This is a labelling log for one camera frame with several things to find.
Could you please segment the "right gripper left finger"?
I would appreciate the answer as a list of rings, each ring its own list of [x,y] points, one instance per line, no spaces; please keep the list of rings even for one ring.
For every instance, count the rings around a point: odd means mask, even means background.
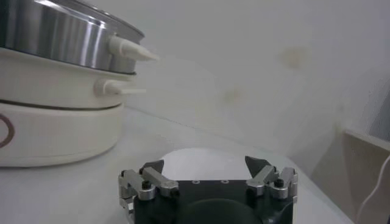
[[[135,198],[152,201],[158,195],[166,198],[179,196],[179,182],[162,175],[165,162],[161,159],[148,162],[136,170],[123,170],[118,176],[119,204],[131,213]]]

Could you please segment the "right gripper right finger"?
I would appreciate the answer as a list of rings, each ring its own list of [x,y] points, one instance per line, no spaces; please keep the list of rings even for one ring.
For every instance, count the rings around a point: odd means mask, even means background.
[[[245,163],[252,177],[246,185],[257,197],[267,189],[272,198],[297,198],[298,174],[294,168],[284,167],[279,172],[267,160],[251,156],[245,156]]]

